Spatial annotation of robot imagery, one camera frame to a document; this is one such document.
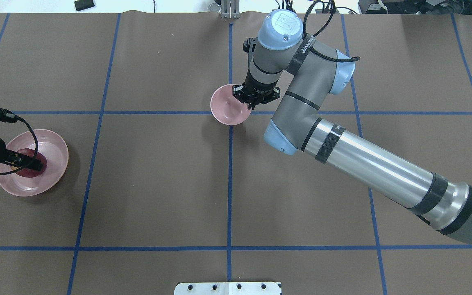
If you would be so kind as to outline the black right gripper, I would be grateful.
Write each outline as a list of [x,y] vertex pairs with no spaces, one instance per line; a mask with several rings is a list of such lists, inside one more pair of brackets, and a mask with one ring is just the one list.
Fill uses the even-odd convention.
[[241,103],[246,104],[248,110],[254,110],[258,104],[266,104],[279,99],[280,89],[277,87],[277,82],[262,83],[247,72],[243,84],[232,87],[232,95]]

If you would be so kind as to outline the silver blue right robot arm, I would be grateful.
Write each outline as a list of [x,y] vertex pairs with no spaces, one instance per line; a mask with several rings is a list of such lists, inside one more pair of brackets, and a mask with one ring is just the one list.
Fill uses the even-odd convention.
[[288,155],[302,151],[403,206],[437,232],[472,245],[472,185],[453,183],[321,118],[328,94],[352,79],[358,57],[317,41],[286,9],[264,17],[244,42],[248,71],[232,96],[248,110],[281,99],[264,140]]

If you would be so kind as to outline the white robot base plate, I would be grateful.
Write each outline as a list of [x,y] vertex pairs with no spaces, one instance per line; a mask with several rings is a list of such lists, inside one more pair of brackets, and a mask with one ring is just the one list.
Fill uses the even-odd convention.
[[183,282],[174,295],[282,295],[280,282]]

